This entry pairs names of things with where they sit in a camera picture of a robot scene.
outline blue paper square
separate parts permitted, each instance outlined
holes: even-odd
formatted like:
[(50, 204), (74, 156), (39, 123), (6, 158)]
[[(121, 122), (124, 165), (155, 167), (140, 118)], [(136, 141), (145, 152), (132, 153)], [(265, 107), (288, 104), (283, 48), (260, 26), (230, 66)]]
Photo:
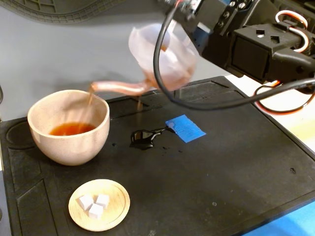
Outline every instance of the blue paper square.
[(186, 115), (170, 119), (165, 122), (166, 125), (175, 131), (175, 133), (185, 142), (198, 139), (206, 135), (195, 123), (193, 123)]

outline small wooden dish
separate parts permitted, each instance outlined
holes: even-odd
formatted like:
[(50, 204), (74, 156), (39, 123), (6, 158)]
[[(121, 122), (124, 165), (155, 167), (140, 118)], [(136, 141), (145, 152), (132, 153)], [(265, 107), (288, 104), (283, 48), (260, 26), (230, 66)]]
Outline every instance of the small wooden dish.
[[(109, 205), (104, 209), (100, 219), (91, 219), (89, 211), (84, 211), (79, 198), (90, 194), (94, 203), (99, 194), (109, 195)], [(77, 188), (69, 200), (69, 213), (73, 221), (81, 228), (89, 231), (100, 232), (117, 226), (128, 213), (130, 207), (129, 194), (119, 183), (108, 179), (96, 179)]]

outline white cube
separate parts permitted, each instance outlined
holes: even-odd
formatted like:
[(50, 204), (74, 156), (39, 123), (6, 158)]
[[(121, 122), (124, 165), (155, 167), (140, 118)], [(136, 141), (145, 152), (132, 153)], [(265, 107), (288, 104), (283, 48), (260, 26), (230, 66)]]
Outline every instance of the white cube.
[(104, 209), (107, 209), (109, 204), (109, 196), (104, 194), (99, 194), (96, 200), (96, 204), (104, 207)]
[(93, 204), (89, 210), (89, 217), (92, 219), (100, 219), (103, 214), (103, 207), (97, 204)]
[(83, 210), (88, 210), (94, 203), (94, 200), (90, 195), (84, 195), (79, 198), (79, 202)]

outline black rubber mat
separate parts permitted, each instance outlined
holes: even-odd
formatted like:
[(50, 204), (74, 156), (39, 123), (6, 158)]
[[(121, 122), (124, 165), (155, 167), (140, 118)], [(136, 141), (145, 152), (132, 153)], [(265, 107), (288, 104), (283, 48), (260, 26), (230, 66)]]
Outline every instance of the black rubber mat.
[(0, 6), (32, 20), (72, 24), (88, 20), (125, 0), (0, 0)]
[[(242, 97), (224, 77), (176, 94), (199, 102)], [(133, 98), (110, 101), (108, 140), (92, 161), (77, 167), (45, 157), (25, 118), (0, 124), (14, 236), (230, 236), (314, 200), (314, 155), (253, 105), (195, 112), (153, 92), (142, 102), (144, 111), (136, 113)], [(152, 149), (129, 147), (133, 131), (163, 128), (183, 114), (207, 135), (185, 144), (164, 132)], [(131, 205), (121, 224), (93, 233), (72, 221), (67, 206), (77, 187), (100, 178), (122, 184)]]

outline translucent teapot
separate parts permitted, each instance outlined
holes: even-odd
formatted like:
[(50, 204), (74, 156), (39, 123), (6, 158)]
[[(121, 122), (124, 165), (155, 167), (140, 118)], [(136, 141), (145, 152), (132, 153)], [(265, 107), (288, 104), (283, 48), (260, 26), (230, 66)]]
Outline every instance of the translucent teapot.
[[(153, 54), (161, 24), (134, 28), (129, 36), (129, 49), (138, 61), (145, 79), (137, 84), (115, 81), (93, 82), (95, 91), (113, 91), (129, 96), (140, 96), (155, 87), (158, 89), (153, 72)], [(159, 56), (162, 80), (169, 91), (186, 85), (196, 65), (196, 54), (184, 45), (172, 32), (165, 34)]]

